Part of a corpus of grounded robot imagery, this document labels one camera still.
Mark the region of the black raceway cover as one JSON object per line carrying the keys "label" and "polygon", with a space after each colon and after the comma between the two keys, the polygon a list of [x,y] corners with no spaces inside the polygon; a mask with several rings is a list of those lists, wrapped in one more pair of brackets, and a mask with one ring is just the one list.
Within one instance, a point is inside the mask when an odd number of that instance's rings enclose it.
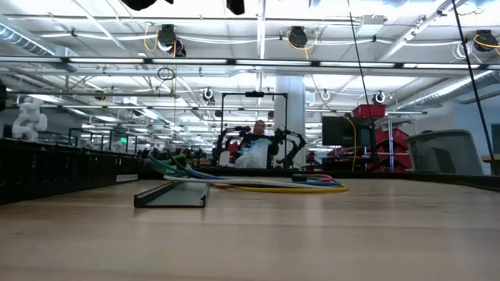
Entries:
{"label": "black raceway cover", "polygon": [[135,208],[204,208],[210,187],[205,183],[167,182],[134,195]]}

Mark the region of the long ceiling light strip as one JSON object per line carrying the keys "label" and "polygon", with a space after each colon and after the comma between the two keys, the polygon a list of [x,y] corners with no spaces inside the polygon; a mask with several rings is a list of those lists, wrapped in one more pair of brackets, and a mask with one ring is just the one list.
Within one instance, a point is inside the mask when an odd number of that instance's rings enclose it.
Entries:
{"label": "long ceiling light strip", "polygon": [[362,69],[444,69],[444,70],[500,70],[500,64],[489,63],[421,63],[421,62],[351,62],[309,61],[283,59],[147,59],[105,57],[35,57],[0,56],[0,62],[55,63],[55,64],[128,64],[128,65],[189,65],[189,66],[289,66],[313,68],[359,68]]}

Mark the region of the black gantry frame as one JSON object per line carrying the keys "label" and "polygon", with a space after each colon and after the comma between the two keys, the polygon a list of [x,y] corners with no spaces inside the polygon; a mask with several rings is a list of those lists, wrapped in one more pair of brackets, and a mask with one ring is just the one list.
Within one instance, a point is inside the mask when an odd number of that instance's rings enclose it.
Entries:
{"label": "black gantry frame", "polygon": [[262,138],[269,139],[273,143],[279,144],[281,141],[286,140],[286,136],[291,134],[291,131],[288,129],[288,121],[285,120],[284,124],[284,129],[281,130],[278,133],[278,137],[269,137],[269,136],[254,136],[253,134],[249,137],[248,136],[248,131],[250,130],[250,127],[235,127],[235,128],[230,128],[228,130],[224,129],[224,124],[226,123],[224,121],[224,113],[226,111],[225,109],[225,97],[228,95],[244,95],[246,98],[263,98],[265,96],[281,96],[285,99],[285,101],[288,101],[288,93],[270,93],[270,92],[263,92],[263,91],[247,91],[245,93],[236,93],[236,92],[223,92],[222,93],[222,100],[221,100],[221,117],[220,117],[220,135],[218,136],[217,142],[216,142],[216,148],[219,151],[224,150],[223,146],[223,140],[226,136],[226,134],[231,131],[240,131],[243,132],[243,142],[249,142],[249,141],[257,141]]}

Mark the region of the silver ventilation duct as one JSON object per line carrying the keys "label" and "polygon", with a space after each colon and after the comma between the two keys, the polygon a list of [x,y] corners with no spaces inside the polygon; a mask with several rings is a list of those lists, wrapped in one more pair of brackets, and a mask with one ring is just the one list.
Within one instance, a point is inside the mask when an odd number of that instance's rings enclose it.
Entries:
{"label": "silver ventilation duct", "polygon": [[[476,89],[500,82],[500,70],[488,70],[473,75]],[[398,101],[390,107],[391,111],[409,111],[419,107],[434,105],[473,91],[473,82],[469,76],[448,79],[432,87]]]}
{"label": "silver ventilation duct", "polygon": [[40,57],[67,57],[77,55],[72,49],[57,44],[49,44],[36,38],[30,32],[6,20],[0,20],[0,41],[10,43],[28,52],[30,55]]}

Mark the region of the white plastic bag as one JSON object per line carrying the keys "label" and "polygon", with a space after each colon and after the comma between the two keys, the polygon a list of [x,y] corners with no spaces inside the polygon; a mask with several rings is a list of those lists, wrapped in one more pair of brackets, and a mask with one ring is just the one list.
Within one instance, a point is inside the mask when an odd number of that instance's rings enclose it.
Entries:
{"label": "white plastic bag", "polygon": [[247,148],[241,150],[241,155],[235,160],[238,169],[265,169],[268,161],[268,147],[271,140],[260,138],[251,140]]}

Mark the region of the black slotted cable raceway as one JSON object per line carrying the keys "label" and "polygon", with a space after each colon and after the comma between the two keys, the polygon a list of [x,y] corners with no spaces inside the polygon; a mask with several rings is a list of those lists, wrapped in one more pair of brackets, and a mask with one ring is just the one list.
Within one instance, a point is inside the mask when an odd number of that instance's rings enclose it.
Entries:
{"label": "black slotted cable raceway", "polygon": [[0,139],[0,205],[135,181],[136,155]]}

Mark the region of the white pillar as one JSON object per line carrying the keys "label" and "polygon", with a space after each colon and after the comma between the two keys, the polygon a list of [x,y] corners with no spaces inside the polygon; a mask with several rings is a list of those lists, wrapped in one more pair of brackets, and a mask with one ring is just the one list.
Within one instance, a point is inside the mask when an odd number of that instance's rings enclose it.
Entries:
{"label": "white pillar", "polygon": [[305,136],[305,85],[303,76],[275,79],[274,128]]}

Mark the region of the red storage bin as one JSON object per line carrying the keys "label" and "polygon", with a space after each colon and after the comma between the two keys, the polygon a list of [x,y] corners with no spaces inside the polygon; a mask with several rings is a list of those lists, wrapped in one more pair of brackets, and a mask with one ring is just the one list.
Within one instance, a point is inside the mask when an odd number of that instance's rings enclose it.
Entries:
{"label": "red storage bin", "polygon": [[352,111],[355,118],[379,119],[385,117],[385,113],[386,105],[384,104],[359,105]]}
{"label": "red storage bin", "polygon": [[[398,128],[394,128],[394,145],[395,145],[395,173],[404,173],[412,168],[411,159],[408,153],[408,145],[406,139],[409,135]],[[379,172],[389,173],[389,157],[388,157],[388,131],[376,129],[375,144],[377,149],[377,157],[379,161]]]}

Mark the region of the black monitor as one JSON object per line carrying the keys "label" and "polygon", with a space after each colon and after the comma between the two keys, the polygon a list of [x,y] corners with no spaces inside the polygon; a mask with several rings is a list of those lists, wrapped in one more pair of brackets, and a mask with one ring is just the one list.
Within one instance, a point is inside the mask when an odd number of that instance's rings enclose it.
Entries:
{"label": "black monitor", "polygon": [[372,123],[366,118],[322,117],[322,145],[371,147],[375,144]]}

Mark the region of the person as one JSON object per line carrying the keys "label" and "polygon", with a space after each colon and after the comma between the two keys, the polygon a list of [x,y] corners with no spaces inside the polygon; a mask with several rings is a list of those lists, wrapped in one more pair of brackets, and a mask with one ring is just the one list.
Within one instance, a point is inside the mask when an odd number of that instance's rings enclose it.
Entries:
{"label": "person", "polygon": [[[249,133],[248,136],[250,137],[252,134],[254,136],[268,136],[268,135],[266,135],[266,124],[262,120],[256,121],[252,132]],[[239,146],[239,156],[241,155],[241,150],[243,148],[249,147],[249,145],[250,145],[250,141],[243,142],[243,139],[242,139],[240,146]],[[274,146],[272,145],[272,141],[271,141],[271,144],[268,147],[268,161],[267,161],[266,169],[271,167],[271,163],[273,161],[273,156],[276,154],[277,154],[277,152],[275,151]]]}

